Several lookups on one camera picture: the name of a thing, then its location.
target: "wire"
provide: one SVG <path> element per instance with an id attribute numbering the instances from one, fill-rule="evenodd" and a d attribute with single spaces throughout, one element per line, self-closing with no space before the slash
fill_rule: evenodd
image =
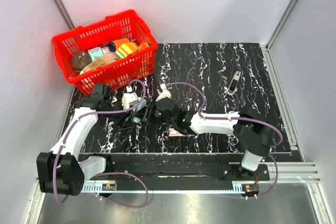
<path id="1" fill-rule="evenodd" d="M 149 193 L 148 193 L 148 189 L 145 185 L 145 183 L 138 177 L 136 177 L 135 175 L 133 174 L 130 174 L 130 173 L 122 173 L 122 172 L 116 172 L 116 173 L 99 173 L 95 176 L 105 176 L 105 175 L 126 175 L 126 176 L 131 176 L 133 178 L 135 178 L 136 180 L 138 180 L 140 182 L 140 184 L 143 186 L 143 188 L 145 189 L 146 191 L 146 200 L 144 203 L 142 203 L 141 205 L 137 205 L 137 206 L 133 206 L 133 205 L 128 205 L 128 204 L 124 204 L 124 203 L 121 203 L 119 201 L 116 201 L 114 199 L 109 199 L 109 198 L 106 198 L 106 197 L 103 197 L 103 196 L 100 196 L 101 199 L 105 199 L 109 202 L 113 202 L 113 203 L 116 203 L 120 206 L 123 206 L 123 207 L 130 207 L 130 208 L 141 208 L 141 207 L 144 207 L 146 206 L 148 203 L 149 203 Z"/>
<path id="2" fill-rule="evenodd" d="M 271 148 L 273 147 L 276 147 L 278 146 L 279 144 L 281 144 L 283 142 L 283 139 L 284 137 L 282 136 L 282 133 L 277 129 L 275 128 L 273 125 L 269 124 L 269 123 L 266 123 L 266 122 L 263 122 L 263 121 L 260 121 L 260 120 L 256 120 L 256 119 L 251 119 L 251 118 L 239 118 L 239 117 L 232 117 L 232 118 L 220 118 L 220 117 L 211 117 L 211 116 L 203 116 L 202 115 L 202 108 L 205 106 L 205 101 L 206 101 L 206 98 L 205 98 L 205 95 L 204 93 L 199 90 L 197 87 L 195 87 L 194 85 L 190 84 L 190 83 L 187 83 L 187 82 L 182 82 L 182 81 L 179 81 L 179 82 L 171 82 L 171 83 L 168 83 L 166 84 L 166 86 L 171 86 L 171 85 L 178 85 L 178 84 L 181 84 L 181 85 L 187 85 L 193 89 L 195 89 L 203 98 L 203 103 L 202 105 L 200 106 L 200 108 L 198 109 L 198 114 L 201 118 L 204 118 L 204 119 L 211 119 L 211 120 L 242 120 L 242 121 L 247 121 L 247 122 L 253 122 L 253 123 L 259 123 L 259 124 L 262 124 L 264 126 L 267 126 L 267 127 L 270 127 L 272 130 L 274 130 L 280 137 L 280 140 L 275 143 Z M 278 171 L 278 165 L 277 165 L 277 162 L 275 160 L 275 158 L 269 154 L 269 157 L 273 160 L 274 162 L 274 165 L 275 165 L 275 170 L 276 170 L 276 176 L 275 176 L 275 181 L 274 181 L 274 184 L 272 185 L 271 189 L 269 189 L 266 193 L 258 196 L 258 198 L 263 198 L 267 195 L 269 195 L 275 188 L 277 182 L 278 182 L 278 177 L 279 177 L 279 171 Z"/>
<path id="3" fill-rule="evenodd" d="M 83 114 L 83 115 L 81 115 L 81 116 L 79 116 L 78 117 L 78 119 L 76 119 L 76 120 L 74 120 L 73 121 L 73 123 L 71 124 L 71 126 L 69 127 L 69 130 L 67 130 L 67 132 L 66 132 L 66 134 L 65 134 L 65 136 L 64 136 L 64 139 L 63 139 L 63 145 L 59 148 L 59 150 L 58 150 L 58 153 L 56 154 L 56 157 L 55 157 L 55 162 L 54 162 L 54 165 L 53 165 L 53 167 L 52 167 L 52 171 L 53 171 L 53 181 L 52 181 L 52 186 L 53 186 L 53 191 L 54 191 L 54 197 L 55 197 L 55 201 L 58 203 L 58 204 L 63 204 L 66 200 L 67 200 L 67 198 L 68 198 L 68 195 L 66 195 L 65 196 L 65 198 L 61 201 L 60 199 L 59 199 L 59 195 L 58 195 L 58 191 L 57 191 L 57 181 L 56 181 L 56 175 L 57 175 L 57 165 L 58 165 L 58 161 L 59 161 L 59 157 L 60 157 L 60 155 L 61 155 L 61 152 L 62 152 L 62 150 L 63 150 L 63 147 L 64 147 L 64 144 L 66 143 L 66 141 L 67 141 L 67 139 L 68 139 L 68 137 L 69 137 L 69 134 L 70 134 L 70 132 L 71 132 L 71 130 L 75 127 L 75 125 L 82 119 L 82 118 L 84 118 L 85 116 L 87 116 L 87 115 L 94 115 L 94 114 L 119 114 L 119 113 L 124 113 L 124 112 L 128 112 L 128 111 L 131 111 L 131 110 L 133 110 L 133 109 L 135 109 L 138 105 L 140 105 L 141 103 L 142 103 L 142 101 L 144 100 L 144 98 L 145 98 L 145 91 L 146 91 L 146 87 L 145 87 L 145 84 L 142 82 L 142 81 L 140 81 L 140 80 L 132 80 L 129 84 L 128 84 L 128 87 L 130 87 L 131 86 L 131 84 L 132 83 L 134 83 L 134 82 L 138 82 L 138 83 L 140 83 L 141 85 L 142 85 L 142 92 L 141 92 L 141 99 L 140 99 L 140 101 L 138 102 L 138 103 L 136 103 L 135 105 L 133 105 L 132 107 L 130 107 L 130 108 L 128 108 L 128 109 L 125 109 L 125 110 L 118 110 L 118 111 L 94 111 L 94 112 L 89 112 L 89 113 L 86 113 L 86 114 Z M 146 190 L 146 199 L 148 198 L 149 196 L 148 196 L 148 191 Z"/>

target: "gray wall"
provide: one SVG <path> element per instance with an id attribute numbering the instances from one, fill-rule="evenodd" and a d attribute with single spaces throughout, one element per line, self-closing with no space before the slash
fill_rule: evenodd
<path id="1" fill-rule="evenodd" d="M 51 38 L 67 30 L 52 0 L 0 0 L 0 222 L 25 216 L 36 157 L 55 141 L 70 85 Z"/>
<path id="2" fill-rule="evenodd" d="M 300 0 L 271 48 L 308 160 L 336 217 L 336 0 Z"/>
<path id="3" fill-rule="evenodd" d="M 76 26 L 134 9 L 167 42 L 266 43 L 290 0 L 63 0 Z"/>

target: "purple cable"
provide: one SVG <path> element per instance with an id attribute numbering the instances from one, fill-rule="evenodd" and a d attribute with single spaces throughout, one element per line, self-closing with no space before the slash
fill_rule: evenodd
<path id="1" fill-rule="evenodd" d="M 230 119 L 229 119 L 229 118 L 220 118 L 220 117 L 211 117 L 211 116 L 206 116 L 206 117 L 204 117 L 204 116 L 202 115 L 202 108 L 205 106 L 205 101 L 206 101 L 204 93 L 203 93 L 202 91 L 200 91 L 200 90 L 199 90 L 197 87 L 195 87 L 194 85 L 192 85 L 192 84 L 190 84 L 190 83 L 187 83 L 187 82 L 182 82 L 182 81 L 179 81 L 179 82 L 171 82 L 171 83 L 166 84 L 166 86 L 177 85 L 177 84 L 187 85 L 187 86 L 189 86 L 189 87 L 195 89 L 195 90 L 202 96 L 202 98 L 203 98 L 203 103 L 202 103 L 202 105 L 200 106 L 200 108 L 198 109 L 198 114 L 200 115 L 201 118 L 204 118 L 204 119 L 211 119 L 211 120 L 230 120 L 230 121 L 231 121 L 231 120 L 242 120 L 242 121 L 247 121 L 247 122 L 259 123 L 259 124 L 262 124 L 262 125 L 264 125 L 264 126 L 270 127 L 270 128 L 271 128 L 272 130 L 274 130 L 274 131 L 279 135 L 279 137 L 280 137 L 280 140 L 279 140 L 276 144 L 274 144 L 271 148 L 276 147 L 276 146 L 278 146 L 279 144 L 282 143 L 282 141 L 283 141 L 283 139 L 284 139 L 284 137 L 282 136 L 282 133 L 281 133 L 277 128 L 275 128 L 273 125 L 271 125 L 271 124 L 269 124 L 269 123 L 266 123 L 266 122 L 263 122 L 263 121 L 260 121 L 260 120 L 256 120 L 256 119 L 252 119 L 252 118 L 230 118 Z M 263 197 L 267 196 L 268 194 L 270 194 L 270 193 L 274 190 L 274 188 L 275 188 L 275 186 L 276 186 L 276 184 L 277 184 L 277 182 L 278 182 L 279 172 L 278 172 L 278 165 L 277 165 L 277 162 L 276 162 L 276 160 L 274 159 L 273 156 L 269 155 L 269 157 L 273 160 L 274 165 L 275 165 L 275 170 L 276 170 L 275 181 L 274 181 L 274 184 L 273 184 L 273 186 L 271 187 L 271 189 L 269 189 L 266 193 L 264 193 L 264 194 L 258 196 L 258 198 L 263 198 Z"/>
<path id="2" fill-rule="evenodd" d="M 63 139 L 63 144 L 66 143 L 66 141 L 67 141 L 67 139 L 68 139 L 68 136 L 69 136 L 71 130 L 75 127 L 75 125 L 77 124 L 77 122 L 79 122 L 79 120 L 81 120 L 83 117 L 85 117 L 85 116 L 87 116 L 87 115 L 93 115 L 93 114 L 119 114 L 119 113 L 124 113 L 124 112 L 131 111 L 131 110 L 135 109 L 138 105 L 140 105 L 141 102 L 143 101 L 143 99 L 145 98 L 146 87 L 145 87 L 145 84 L 144 84 L 142 81 L 140 81 L 140 80 L 132 80 L 132 81 L 128 84 L 128 87 L 130 87 L 131 84 L 134 83 L 134 82 L 138 82 L 138 83 L 140 83 L 140 84 L 142 85 L 141 99 L 140 99 L 140 101 L 139 101 L 137 104 L 135 104 L 135 105 L 133 105 L 132 107 L 130 107 L 130 108 L 128 108 L 128 109 L 125 109 L 125 110 L 119 110 L 119 111 L 94 111 L 94 112 L 89 112 L 89 113 L 86 113 L 86 114 L 84 114 L 84 115 L 81 115 L 80 117 L 78 117 L 78 120 L 74 120 L 74 122 L 73 122 L 72 125 L 70 126 L 69 130 L 66 132 L 66 134 L 65 134 L 65 136 L 64 136 L 64 139 Z M 63 149 L 63 146 L 61 146 L 61 147 L 59 148 L 58 153 L 57 153 L 56 158 L 55 158 L 54 165 L 53 165 L 53 167 L 52 167 L 52 171 L 53 171 L 53 181 L 52 181 L 52 184 L 53 184 L 52 186 L 53 186 L 53 187 L 52 187 L 52 188 L 53 188 L 53 191 L 54 191 L 55 201 L 56 201 L 58 204 L 60 204 L 60 205 L 63 204 L 63 203 L 67 200 L 67 198 L 68 198 L 68 195 L 67 195 L 67 196 L 65 196 L 65 198 L 61 201 L 61 200 L 59 199 L 58 192 L 57 192 L 57 183 L 56 183 L 57 164 L 58 164 L 58 160 L 59 160 L 59 157 L 60 157 L 60 155 L 61 155 L 62 149 Z M 147 188 L 146 188 L 145 186 L 144 186 L 144 188 L 145 188 L 145 190 L 146 190 L 146 204 L 147 204 L 148 191 L 147 191 Z"/>
<path id="3" fill-rule="evenodd" d="M 121 202 L 119 202 L 119 201 L 116 201 L 116 200 L 114 200 L 114 199 L 109 199 L 109 198 L 106 198 L 106 197 L 103 197 L 103 196 L 100 196 L 101 199 L 105 199 L 105 200 L 107 200 L 107 201 L 109 201 L 109 202 L 116 203 L 116 204 L 118 204 L 118 205 L 120 205 L 120 206 L 123 206 L 123 207 L 130 207 L 130 208 L 141 208 L 141 207 L 144 207 L 144 206 L 146 206 L 146 205 L 148 204 L 148 202 L 149 202 L 149 193 L 148 193 L 148 189 L 147 189 L 145 183 L 144 183 L 140 178 L 138 178 L 138 177 L 136 177 L 135 175 L 130 174 L 130 173 L 120 173 L 120 172 L 116 172 L 116 173 L 99 173 L 99 174 L 96 174 L 95 176 L 105 176 L 105 175 L 126 175 L 126 176 L 131 176 L 131 177 L 137 179 L 137 180 L 140 182 L 140 184 L 143 186 L 143 188 L 145 189 L 145 191 L 146 191 L 146 200 L 145 200 L 145 202 L 142 203 L 141 205 L 132 206 L 132 205 L 127 205 L 127 204 L 121 203 Z"/>

